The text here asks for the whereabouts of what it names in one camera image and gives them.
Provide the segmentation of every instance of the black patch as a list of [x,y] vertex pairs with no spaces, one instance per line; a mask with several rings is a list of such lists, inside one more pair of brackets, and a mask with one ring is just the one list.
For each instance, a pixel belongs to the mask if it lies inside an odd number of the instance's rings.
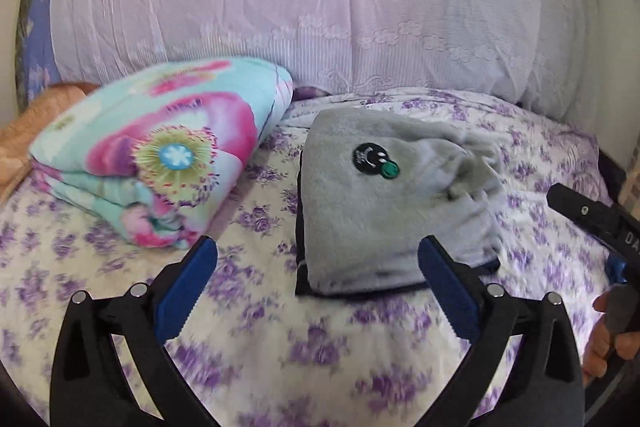
[[363,143],[353,151],[353,164],[365,174],[380,174],[389,155],[376,143]]

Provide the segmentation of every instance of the green button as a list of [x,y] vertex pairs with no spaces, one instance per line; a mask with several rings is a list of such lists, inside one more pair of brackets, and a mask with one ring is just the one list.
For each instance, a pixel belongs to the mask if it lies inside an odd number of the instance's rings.
[[400,168],[396,162],[392,162],[391,160],[387,160],[386,163],[382,164],[382,170],[380,171],[383,178],[387,180],[394,180],[398,178],[400,175]]

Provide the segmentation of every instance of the finger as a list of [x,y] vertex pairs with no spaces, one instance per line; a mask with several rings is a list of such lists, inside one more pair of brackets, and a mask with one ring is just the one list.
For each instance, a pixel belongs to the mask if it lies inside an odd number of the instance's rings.
[[584,387],[587,387],[593,381],[593,376],[590,373],[587,373],[584,369],[582,370],[582,384]]
[[589,344],[593,343],[607,344],[607,350],[609,349],[608,346],[611,346],[612,344],[611,333],[609,332],[609,330],[607,330],[604,315],[598,319],[596,325],[593,327],[593,330],[591,330],[591,334],[589,336]]
[[588,353],[584,357],[582,370],[589,373],[592,377],[601,378],[607,372],[607,362],[598,355]]
[[611,344],[609,344],[607,339],[593,339],[591,341],[590,351],[598,355],[601,359],[604,359],[610,347]]
[[604,313],[607,311],[607,304],[609,304],[609,292],[604,292],[593,301],[593,309],[597,312]]
[[616,337],[616,351],[620,358],[633,360],[640,349],[640,332],[622,333]]

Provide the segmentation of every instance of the purple floral bedsheet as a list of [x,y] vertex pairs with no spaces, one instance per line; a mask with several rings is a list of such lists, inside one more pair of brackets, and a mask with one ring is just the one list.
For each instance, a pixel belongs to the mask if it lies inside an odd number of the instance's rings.
[[[430,291],[358,304],[293,296],[296,176],[306,129],[337,105],[390,110],[483,128],[500,147],[508,205],[495,280],[516,296],[558,291],[578,347],[607,287],[606,250],[548,209],[562,182],[610,203],[595,140],[469,92],[387,91],[292,105],[252,158],[212,225],[218,268],[179,338],[166,345],[181,373],[223,426],[411,426],[443,389],[468,346]],[[152,279],[184,251],[145,250],[94,216],[26,182],[0,214],[0,360],[36,411],[48,416],[58,330],[71,294],[120,295]],[[154,406],[121,339],[117,348],[141,406]],[[513,363],[510,344],[480,412],[496,402]]]

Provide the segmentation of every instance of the folded gray cloth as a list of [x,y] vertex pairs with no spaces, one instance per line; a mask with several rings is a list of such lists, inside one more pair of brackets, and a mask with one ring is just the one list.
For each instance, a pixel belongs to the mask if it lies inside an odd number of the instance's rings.
[[[397,178],[356,169],[354,150],[366,142],[386,150]],[[422,283],[418,244],[431,234],[460,263],[495,259],[500,165],[485,137],[450,124],[367,109],[320,112],[300,182],[311,288],[336,295]]]

